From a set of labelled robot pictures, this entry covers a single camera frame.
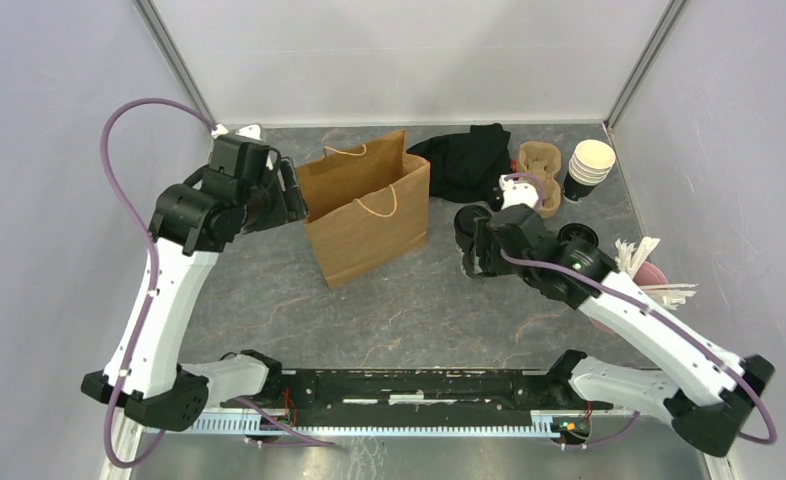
stack of cups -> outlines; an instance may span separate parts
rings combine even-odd
[[[616,160],[617,154],[607,143],[585,140],[576,145],[567,176],[564,177],[564,198],[577,202],[588,196],[605,180]]]

brown paper bag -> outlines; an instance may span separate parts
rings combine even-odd
[[[425,245],[429,170],[405,153],[404,130],[296,169],[329,288]]]

pink cup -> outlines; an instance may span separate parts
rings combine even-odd
[[[667,277],[665,277],[664,273],[655,265],[649,262],[643,262],[634,275],[634,283],[640,287],[645,287],[647,285],[667,285]],[[592,318],[590,318],[590,323],[603,332],[614,333],[613,330]]]

black fabric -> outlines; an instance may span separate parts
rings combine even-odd
[[[455,203],[488,201],[499,176],[511,173],[510,139],[498,123],[473,125],[470,133],[433,137],[408,153],[431,163],[430,196]]]

white wall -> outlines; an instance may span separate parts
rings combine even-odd
[[[599,121],[667,0],[156,0],[217,119]]]
[[[645,230],[663,239],[656,262],[700,284],[680,317],[775,363],[780,441],[740,442],[733,460],[740,478],[786,478],[786,0],[690,2],[616,140]]]
[[[0,1],[0,480],[96,478],[104,408],[81,377],[125,327],[145,249],[106,185],[99,133],[122,103],[183,94],[128,1]],[[111,155],[134,204],[202,164],[166,107],[123,118]]]

